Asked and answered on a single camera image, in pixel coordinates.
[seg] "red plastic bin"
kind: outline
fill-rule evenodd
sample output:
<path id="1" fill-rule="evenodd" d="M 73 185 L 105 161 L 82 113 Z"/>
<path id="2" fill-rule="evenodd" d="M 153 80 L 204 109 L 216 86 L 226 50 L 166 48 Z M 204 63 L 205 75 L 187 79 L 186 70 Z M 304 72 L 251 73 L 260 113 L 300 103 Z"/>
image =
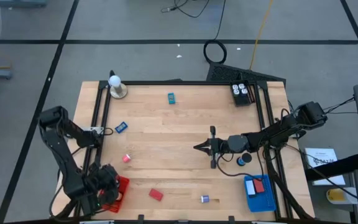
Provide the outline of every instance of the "red plastic bin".
<path id="1" fill-rule="evenodd" d="M 110 210 L 114 213 L 118 213 L 119 208 L 121 207 L 122 201 L 124 200 L 125 197 L 125 191 L 127 190 L 127 187 L 129 185 L 129 179 L 125 178 L 125 177 L 119 177 L 119 188 L 118 188 L 118 192 L 120 192 L 122 194 L 122 198 L 120 201 L 115 201 L 112 204 L 104 204 L 102 205 L 103 209 L 106 210 Z"/>

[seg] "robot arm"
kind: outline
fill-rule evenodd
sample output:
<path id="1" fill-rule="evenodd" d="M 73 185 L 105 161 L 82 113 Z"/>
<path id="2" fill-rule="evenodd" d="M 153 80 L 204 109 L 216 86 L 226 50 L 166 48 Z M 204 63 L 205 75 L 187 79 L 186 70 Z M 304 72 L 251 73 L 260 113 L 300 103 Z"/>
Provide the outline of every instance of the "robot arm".
<path id="1" fill-rule="evenodd" d="M 84 131 L 68 119 L 67 110 L 61 106 L 43 111 L 39 118 L 39 129 L 43 142 L 52 151 L 63 174 L 63 190 L 71 199 L 60 217 L 70 214 L 80 203 L 84 215 L 93 215 L 101 205 L 113 203 L 118 197 L 119 176 L 114 168 L 105 165 L 92 170 L 88 175 L 79 169 L 67 146 L 65 137 L 76 139 L 80 147 L 99 147 L 101 136 L 95 131 Z"/>
<path id="2" fill-rule="evenodd" d="M 306 131 L 318 128 L 327 117 L 318 103 L 309 102 L 299 106 L 294 113 L 283 116 L 280 121 L 256 133 L 229 136 L 227 140 L 215 138 L 215 127 L 211 127 L 211 138 L 194 146 L 213 157 L 211 168 L 216 167 L 215 154 L 257 152 L 260 146 L 283 147 L 293 134 L 302 137 Z"/>

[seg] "gray floor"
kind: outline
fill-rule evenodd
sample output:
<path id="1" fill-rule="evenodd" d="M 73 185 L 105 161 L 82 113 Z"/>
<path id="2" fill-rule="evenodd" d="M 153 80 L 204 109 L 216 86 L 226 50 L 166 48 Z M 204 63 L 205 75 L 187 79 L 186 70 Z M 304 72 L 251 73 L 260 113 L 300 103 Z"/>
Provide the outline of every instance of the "gray floor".
<path id="1" fill-rule="evenodd" d="M 49 0 L 42 9 L 3 9 L 2 38 L 59 39 L 72 2 Z M 347 2 L 358 24 L 358 1 Z M 219 38 L 254 39 L 268 3 L 227 1 Z M 190 2 L 185 9 L 196 14 L 203 4 Z M 161 14 L 161 8 L 171 5 L 171 0 L 81 0 L 68 39 L 210 39 L 216 35 L 222 1 L 211 0 L 198 19 L 178 11 Z M 337 0 L 285 0 L 274 2 L 262 38 L 356 40 L 356 35 Z M 0 80 L 0 204 L 56 47 L 0 45 L 14 61 L 14 77 Z M 226 47 L 226 65 L 249 67 L 253 45 Z M 65 45 L 44 108 L 62 105 L 72 117 L 81 82 L 107 79 L 110 69 L 123 80 L 205 80 L 209 65 L 202 50 L 202 44 Z M 208 54 L 217 60 L 222 53 L 211 46 Z M 0 65 L 5 65 L 2 58 Z M 358 45 L 259 45 L 253 70 L 286 78 L 294 105 L 313 100 L 331 106 L 350 98 L 352 86 L 358 84 Z M 354 111 L 355 105 L 339 110 Z M 333 147 L 339 158 L 358 153 L 357 116 L 329 116 L 326 125 L 310 131 L 300 146 Z M 47 218 L 56 172 L 52 154 L 36 132 L 6 221 Z M 349 222 L 349 213 L 327 203 L 325 190 L 310 186 L 317 217 Z"/>

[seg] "small pink object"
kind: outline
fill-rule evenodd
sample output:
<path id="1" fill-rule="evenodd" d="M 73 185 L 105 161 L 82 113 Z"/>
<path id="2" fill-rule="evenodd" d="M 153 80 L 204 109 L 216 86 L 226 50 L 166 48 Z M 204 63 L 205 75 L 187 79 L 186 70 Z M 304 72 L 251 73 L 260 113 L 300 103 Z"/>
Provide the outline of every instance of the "small pink object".
<path id="1" fill-rule="evenodd" d="M 164 194 L 162 194 L 161 192 L 159 192 L 158 190 L 152 189 L 149 193 L 149 196 L 158 200 L 159 202 L 161 202 L 162 197 L 164 196 Z"/>
<path id="2" fill-rule="evenodd" d="M 125 156 L 122 158 L 122 161 L 127 163 L 127 162 L 131 161 L 131 157 L 128 154 L 125 154 Z"/>

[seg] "blue block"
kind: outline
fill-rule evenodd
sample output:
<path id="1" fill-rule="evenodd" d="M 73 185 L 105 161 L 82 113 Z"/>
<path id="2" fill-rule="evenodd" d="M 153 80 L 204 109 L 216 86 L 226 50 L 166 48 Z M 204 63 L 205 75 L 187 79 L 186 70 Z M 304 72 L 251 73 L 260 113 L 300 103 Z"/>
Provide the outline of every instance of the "blue block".
<path id="1" fill-rule="evenodd" d="M 119 133 L 123 132 L 126 128 L 128 128 L 128 125 L 125 122 L 122 122 L 119 126 L 117 126 L 115 128 L 115 130 L 119 134 Z"/>
<path id="2" fill-rule="evenodd" d="M 175 95 L 173 93 L 168 93 L 169 104 L 175 104 Z"/>

